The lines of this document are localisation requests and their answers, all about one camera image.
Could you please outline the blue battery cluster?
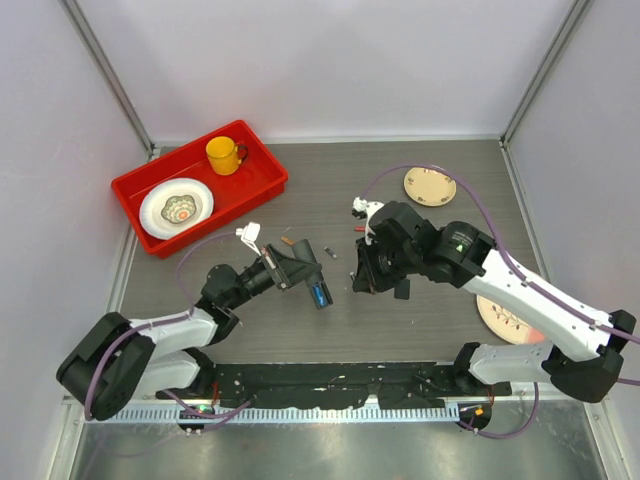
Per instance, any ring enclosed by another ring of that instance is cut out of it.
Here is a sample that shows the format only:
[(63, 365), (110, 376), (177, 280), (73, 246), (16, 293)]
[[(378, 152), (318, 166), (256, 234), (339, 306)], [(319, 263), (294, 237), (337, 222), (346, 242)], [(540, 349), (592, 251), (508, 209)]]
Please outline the blue battery cluster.
[(330, 296), (325, 292), (322, 285), (313, 285), (311, 292), (318, 309), (326, 308), (332, 304)]

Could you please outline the black battery cover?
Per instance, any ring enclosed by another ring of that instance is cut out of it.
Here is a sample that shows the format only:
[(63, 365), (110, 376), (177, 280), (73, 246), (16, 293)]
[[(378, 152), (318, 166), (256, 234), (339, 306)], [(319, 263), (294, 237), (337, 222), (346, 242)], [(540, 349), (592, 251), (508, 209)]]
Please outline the black battery cover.
[(401, 279), (394, 287), (394, 298), (398, 300), (410, 299), (410, 280), (408, 278)]

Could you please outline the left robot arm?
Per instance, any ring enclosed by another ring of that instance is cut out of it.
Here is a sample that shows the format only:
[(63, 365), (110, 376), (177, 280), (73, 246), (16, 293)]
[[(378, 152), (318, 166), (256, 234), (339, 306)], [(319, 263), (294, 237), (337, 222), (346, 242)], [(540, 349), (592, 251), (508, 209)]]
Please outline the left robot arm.
[(203, 398), (215, 373), (202, 348), (230, 335), (238, 307), (271, 288), (286, 291), (300, 283), (317, 307), (328, 305), (322, 266), (309, 242), (295, 243), (289, 255), (268, 244), (242, 272), (228, 264), (212, 267), (199, 299), (183, 312), (142, 320), (104, 314), (63, 360), (56, 379), (88, 420), (108, 420), (132, 399), (161, 391)]

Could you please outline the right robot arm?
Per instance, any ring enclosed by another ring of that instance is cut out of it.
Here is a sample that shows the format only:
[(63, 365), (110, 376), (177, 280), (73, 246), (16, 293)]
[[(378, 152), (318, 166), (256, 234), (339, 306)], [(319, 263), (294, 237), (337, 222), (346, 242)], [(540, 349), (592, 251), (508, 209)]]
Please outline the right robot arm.
[(617, 383), (622, 351), (636, 325), (633, 315), (607, 313), (563, 293), (468, 223), (436, 228), (406, 203), (361, 198), (354, 199), (352, 214), (365, 223), (356, 242), (354, 291), (393, 291), (406, 300), (411, 276), (420, 275), (490, 300), (543, 335), (535, 344), (465, 344), (451, 371), (460, 393), (472, 395), (502, 382), (537, 382), (598, 403)]

